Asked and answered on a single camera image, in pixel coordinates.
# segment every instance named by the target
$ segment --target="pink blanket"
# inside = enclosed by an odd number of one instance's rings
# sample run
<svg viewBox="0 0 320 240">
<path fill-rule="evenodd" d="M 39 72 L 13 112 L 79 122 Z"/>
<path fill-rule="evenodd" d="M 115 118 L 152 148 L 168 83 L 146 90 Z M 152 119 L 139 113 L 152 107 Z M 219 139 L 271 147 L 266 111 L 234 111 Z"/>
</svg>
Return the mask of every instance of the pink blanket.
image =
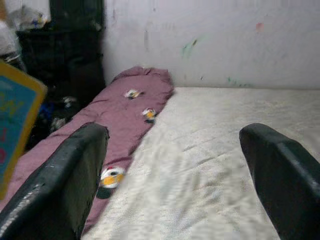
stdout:
<svg viewBox="0 0 320 240">
<path fill-rule="evenodd" d="M 130 100 L 124 97 L 130 89 L 144 92 L 144 94 Z M 157 113 L 161 112 L 172 95 L 173 89 L 167 70 L 133 67 L 120 73 L 112 84 L 76 114 L 71 122 L 42 140 L 19 159 L 6 197 L 0 202 L 0 210 L 28 176 L 45 162 L 67 137 L 85 123 L 95 122 L 109 129 L 110 140 L 102 170 L 109 167 L 128 170 L 133 160 L 132 153 L 152 127 L 152 123 L 145 122 L 142 112 L 146 108 L 152 108 Z M 94 199 L 84 232 L 97 222 L 108 202 L 108 198 Z"/>
</svg>

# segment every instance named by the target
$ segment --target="book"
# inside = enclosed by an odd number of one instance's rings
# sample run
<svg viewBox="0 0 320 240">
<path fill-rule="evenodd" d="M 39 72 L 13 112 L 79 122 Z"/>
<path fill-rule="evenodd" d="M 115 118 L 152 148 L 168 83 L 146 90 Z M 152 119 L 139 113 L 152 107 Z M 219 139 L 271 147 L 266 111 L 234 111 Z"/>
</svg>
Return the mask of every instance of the book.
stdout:
<svg viewBox="0 0 320 240">
<path fill-rule="evenodd" d="M 0 200 L 6 195 L 46 93 L 43 83 L 0 61 Z"/>
</svg>

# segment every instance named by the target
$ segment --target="white bedsheet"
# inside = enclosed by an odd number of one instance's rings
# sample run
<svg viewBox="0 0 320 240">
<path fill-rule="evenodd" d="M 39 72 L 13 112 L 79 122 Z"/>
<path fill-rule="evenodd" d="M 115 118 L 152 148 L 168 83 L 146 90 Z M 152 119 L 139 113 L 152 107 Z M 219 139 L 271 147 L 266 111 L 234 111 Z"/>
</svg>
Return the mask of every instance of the white bedsheet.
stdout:
<svg viewBox="0 0 320 240">
<path fill-rule="evenodd" d="M 320 159 L 320 91 L 176 88 L 84 240 L 277 240 L 239 131 L 263 123 Z"/>
</svg>

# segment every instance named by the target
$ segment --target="wrinkled sheet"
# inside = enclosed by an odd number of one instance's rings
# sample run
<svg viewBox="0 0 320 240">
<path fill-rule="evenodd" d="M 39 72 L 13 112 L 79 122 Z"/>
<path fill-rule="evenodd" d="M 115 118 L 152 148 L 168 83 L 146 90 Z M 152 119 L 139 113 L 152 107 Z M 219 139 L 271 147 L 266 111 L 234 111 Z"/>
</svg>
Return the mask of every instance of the wrinkled sheet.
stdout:
<svg viewBox="0 0 320 240">
<path fill-rule="evenodd" d="M 66 138 L 85 123 L 94 122 L 109 130 L 110 139 L 102 170 L 109 166 L 127 170 L 133 159 L 132 153 L 153 126 L 145 122 L 142 112 L 146 108 L 153 108 L 160 113 L 172 95 L 173 88 L 167 70 L 133 67 L 120 73 L 112 84 L 77 113 L 71 122 L 42 140 L 18 160 L 6 197 L 0 202 L 0 210 L 28 176 L 45 162 Z M 130 89 L 144 92 L 144 94 L 129 100 L 124 97 L 124 94 Z M 96 223 L 108 202 L 109 199 L 94 199 L 84 231 Z"/>
<path fill-rule="evenodd" d="M 320 91 L 175 88 L 83 240 L 278 240 L 239 131 L 263 123 L 320 159 Z"/>
</svg>

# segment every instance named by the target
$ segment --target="green mark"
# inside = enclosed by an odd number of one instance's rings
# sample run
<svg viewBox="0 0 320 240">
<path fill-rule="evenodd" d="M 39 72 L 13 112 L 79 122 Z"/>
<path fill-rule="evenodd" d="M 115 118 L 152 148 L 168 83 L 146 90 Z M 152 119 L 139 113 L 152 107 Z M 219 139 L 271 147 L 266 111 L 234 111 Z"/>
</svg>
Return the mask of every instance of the green mark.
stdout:
<svg viewBox="0 0 320 240">
<path fill-rule="evenodd" d="M 189 58 L 191 56 L 191 52 L 193 50 L 193 48 L 196 46 L 196 44 L 199 42 L 200 38 L 198 37 L 197 39 L 189 42 L 188 44 L 186 44 L 181 51 L 181 56 L 182 58 Z"/>
<path fill-rule="evenodd" d="M 243 84 L 243 83 L 240 83 L 240 81 L 239 80 L 237 80 L 237 79 L 232 79 L 231 77 L 228 77 L 227 78 L 227 81 L 228 81 L 228 83 L 231 85 L 231 86 L 235 86 L 235 87 L 253 87 L 253 85 L 252 84 L 250 84 L 250 83 L 245 83 L 245 84 Z"/>
</svg>

